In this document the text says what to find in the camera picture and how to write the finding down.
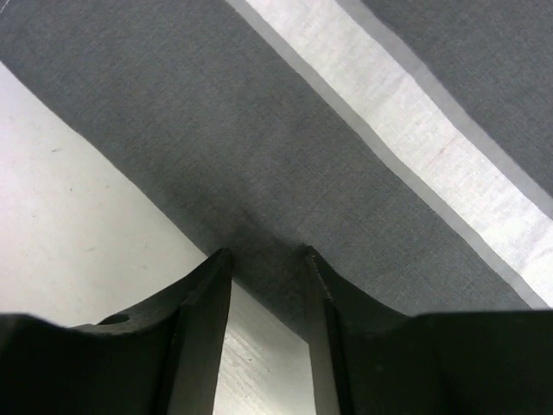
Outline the grey cloth placemat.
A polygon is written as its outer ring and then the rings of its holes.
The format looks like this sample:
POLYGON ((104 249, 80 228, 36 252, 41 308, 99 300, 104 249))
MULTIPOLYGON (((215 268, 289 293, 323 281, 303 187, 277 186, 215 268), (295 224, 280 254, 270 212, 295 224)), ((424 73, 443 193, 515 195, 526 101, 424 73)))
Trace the grey cloth placemat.
POLYGON ((408 315, 552 305, 549 1, 4 1, 1 61, 298 334, 306 246, 408 315))

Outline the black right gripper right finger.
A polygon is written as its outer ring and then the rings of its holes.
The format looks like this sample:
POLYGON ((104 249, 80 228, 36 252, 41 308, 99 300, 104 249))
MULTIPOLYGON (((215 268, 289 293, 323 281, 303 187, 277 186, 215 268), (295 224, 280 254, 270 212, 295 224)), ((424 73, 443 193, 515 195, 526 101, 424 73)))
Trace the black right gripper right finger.
POLYGON ((320 414, 549 414, 548 310, 406 316, 313 248, 306 337, 320 414))

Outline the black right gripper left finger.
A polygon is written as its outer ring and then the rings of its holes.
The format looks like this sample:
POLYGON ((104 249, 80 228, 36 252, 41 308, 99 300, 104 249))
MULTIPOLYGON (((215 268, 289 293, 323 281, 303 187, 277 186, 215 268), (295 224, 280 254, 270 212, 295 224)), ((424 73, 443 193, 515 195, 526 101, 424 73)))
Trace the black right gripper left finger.
POLYGON ((209 414, 232 288, 221 249, 96 324, 1 317, 4 414, 209 414))

